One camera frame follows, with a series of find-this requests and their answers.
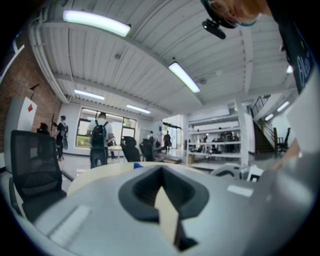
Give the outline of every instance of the window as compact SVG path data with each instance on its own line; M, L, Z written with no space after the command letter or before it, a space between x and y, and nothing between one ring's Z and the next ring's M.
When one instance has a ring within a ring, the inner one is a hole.
M87 135L87 130L90 122L96 120L100 114L100 111L92 109L83 108L81 110L75 141L76 147L90 148L90 136ZM105 114L105 119L112 126L112 132L117 145L120 145L122 136L135 137L137 120L109 113Z

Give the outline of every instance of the brick wall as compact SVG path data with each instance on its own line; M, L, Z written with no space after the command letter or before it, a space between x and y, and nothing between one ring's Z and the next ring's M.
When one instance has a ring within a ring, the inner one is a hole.
M4 151L5 124L13 97L28 97L30 99L32 91L29 88L39 84L32 97L32 101L37 104L33 132L39 128L40 123L46 123L50 129L53 114L54 121L57 122L62 104L38 66L26 29L21 32L18 38L18 47L22 44L24 44L24 49L14 60L0 84L0 152Z

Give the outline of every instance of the white pillar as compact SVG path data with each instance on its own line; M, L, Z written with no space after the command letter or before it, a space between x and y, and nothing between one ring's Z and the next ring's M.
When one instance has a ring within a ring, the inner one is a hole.
M247 133L245 112L239 99L235 99L234 103L238 110L238 121L240 126L241 164L247 165L249 163L249 138Z

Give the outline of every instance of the white shelf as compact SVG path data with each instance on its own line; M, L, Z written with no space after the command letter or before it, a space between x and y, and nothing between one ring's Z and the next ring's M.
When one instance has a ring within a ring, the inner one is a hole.
M191 131L189 135L197 134L220 134L225 132L240 131L240 127L224 128L224 129L211 129L211 130L200 130L200 131Z
M241 158L241 153L222 153L222 154L208 154L208 153L198 153L190 152L189 155L202 156L202 157L217 157L217 158Z
M222 167L223 163L211 163L211 162L195 162L188 164L188 166L193 168L207 169L207 170L216 170Z
M241 141L228 141L228 142L200 142L200 143L189 143L189 145L236 145L241 144Z
M237 114L232 115L224 115L224 116L218 116L208 119L202 119L202 120L196 120L196 121L190 121L188 122L188 125L206 125L206 124L215 124L215 123L223 123L223 122L230 122L238 119Z

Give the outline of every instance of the desk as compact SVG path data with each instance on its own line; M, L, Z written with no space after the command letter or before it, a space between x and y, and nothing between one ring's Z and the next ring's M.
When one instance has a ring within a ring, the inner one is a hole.
M121 146L109 146L108 151L118 151L118 163L120 163L120 152L122 151Z
M185 165L178 165L173 163L167 163L167 162L139 162L139 164L143 167L149 167L149 166L179 166L180 168L183 168L184 170L188 170L191 172L196 172L203 174L202 171L199 171L197 169L185 166ZM102 165L93 169L90 169L84 173L82 173L80 176L75 178L73 182L71 183L67 196L71 195L73 192L83 188L87 184L94 182L96 180L105 178L105 177L112 177L120 174L124 174L127 172L131 172L134 170L134 163L133 162L126 162L126 163L113 163L113 164L107 164Z

